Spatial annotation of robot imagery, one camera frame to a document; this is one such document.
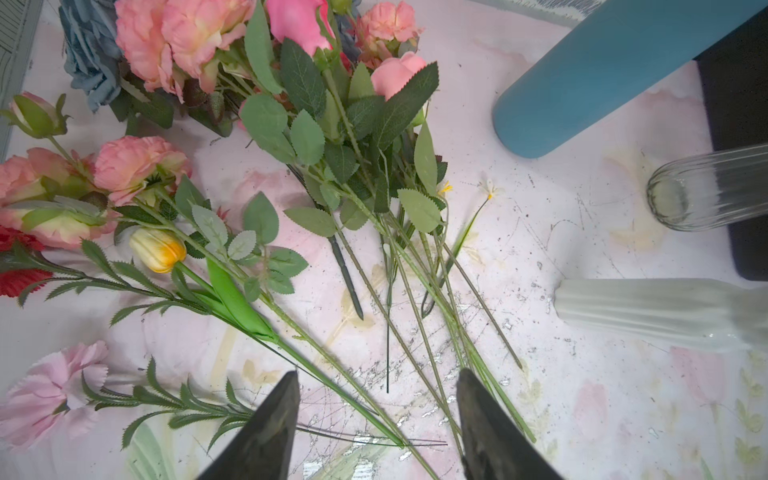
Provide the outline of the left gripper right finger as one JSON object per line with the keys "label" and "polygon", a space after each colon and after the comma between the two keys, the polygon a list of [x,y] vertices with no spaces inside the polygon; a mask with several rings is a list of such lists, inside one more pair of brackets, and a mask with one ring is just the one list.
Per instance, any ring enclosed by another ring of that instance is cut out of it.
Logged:
{"label": "left gripper right finger", "polygon": [[466,478],[562,479],[469,369],[459,373],[457,403]]}

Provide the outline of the large pink peony spray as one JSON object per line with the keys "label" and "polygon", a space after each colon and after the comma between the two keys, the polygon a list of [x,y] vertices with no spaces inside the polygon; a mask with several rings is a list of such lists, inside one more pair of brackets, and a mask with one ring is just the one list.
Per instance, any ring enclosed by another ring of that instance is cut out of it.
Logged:
{"label": "large pink peony spray", "polygon": [[190,174],[188,157],[165,139],[124,136],[81,156],[58,137],[67,132],[66,98],[55,104],[30,93],[14,96],[2,116],[51,149],[31,148],[1,165],[1,225],[47,247],[77,249],[117,225],[117,208],[152,205],[156,189],[172,192]]}

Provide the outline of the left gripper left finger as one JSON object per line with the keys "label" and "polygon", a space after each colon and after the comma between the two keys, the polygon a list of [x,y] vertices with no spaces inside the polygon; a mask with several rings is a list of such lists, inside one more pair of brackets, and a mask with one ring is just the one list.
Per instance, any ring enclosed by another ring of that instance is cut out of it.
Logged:
{"label": "left gripper left finger", "polygon": [[299,406],[298,375],[290,371],[198,479],[287,479]]}

